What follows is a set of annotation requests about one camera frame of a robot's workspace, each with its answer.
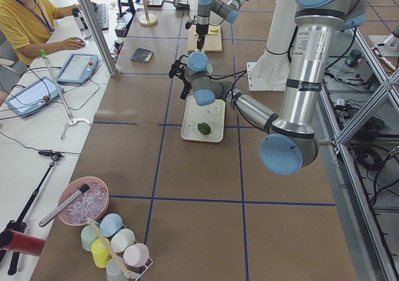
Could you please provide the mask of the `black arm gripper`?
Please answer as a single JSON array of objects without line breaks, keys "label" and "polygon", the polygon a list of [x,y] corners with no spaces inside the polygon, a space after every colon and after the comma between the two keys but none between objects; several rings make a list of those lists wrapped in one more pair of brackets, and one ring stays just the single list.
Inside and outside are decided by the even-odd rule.
[{"label": "black arm gripper", "polygon": [[206,34],[197,32],[198,38],[196,42],[196,49],[202,51],[204,47]]}]

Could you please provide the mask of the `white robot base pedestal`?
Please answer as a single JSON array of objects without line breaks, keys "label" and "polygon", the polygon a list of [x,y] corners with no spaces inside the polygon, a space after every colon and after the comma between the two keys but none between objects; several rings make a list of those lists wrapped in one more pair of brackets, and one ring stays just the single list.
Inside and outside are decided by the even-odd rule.
[{"label": "white robot base pedestal", "polygon": [[283,91],[290,65],[288,53],[296,24],[295,0],[277,0],[264,54],[257,62],[247,63],[251,91]]}]

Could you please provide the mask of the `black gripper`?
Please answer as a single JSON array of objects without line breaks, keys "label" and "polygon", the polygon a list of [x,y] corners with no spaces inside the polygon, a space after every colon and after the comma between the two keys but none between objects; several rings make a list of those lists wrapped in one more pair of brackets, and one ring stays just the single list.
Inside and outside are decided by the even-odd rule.
[{"label": "black gripper", "polygon": [[185,100],[187,98],[189,90],[191,89],[191,84],[189,83],[185,75],[185,68],[186,64],[183,63],[180,59],[177,59],[172,63],[171,69],[168,73],[170,79],[172,79],[173,77],[178,77],[180,80],[183,81],[184,89],[181,93],[182,100]]}]

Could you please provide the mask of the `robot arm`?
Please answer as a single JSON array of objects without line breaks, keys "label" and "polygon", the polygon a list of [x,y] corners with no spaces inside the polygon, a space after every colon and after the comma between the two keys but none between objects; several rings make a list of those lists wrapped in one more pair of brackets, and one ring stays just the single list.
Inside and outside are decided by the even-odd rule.
[{"label": "robot arm", "polygon": [[238,18],[239,10],[248,0],[230,0],[225,3],[222,0],[198,0],[197,15],[193,21],[196,26],[198,40],[196,50],[202,51],[205,37],[209,31],[209,21],[211,13],[215,13],[230,24]]},{"label": "robot arm", "polygon": [[181,93],[193,93],[199,106],[224,100],[250,124],[267,133],[260,146],[265,167],[290,175],[316,159],[319,146],[311,121],[327,65],[335,31],[361,26],[367,0],[277,0],[266,55],[292,53],[284,67],[286,86],[279,113],[274,113],[233,83],[218,81],[208,72],[208,58],[202,51],[211,13],[233,23],[247,0],[198,0],[197,14],[190,25],[199,35],[197,48],[186,62],[176,60],[170,77],[184,83]]}]

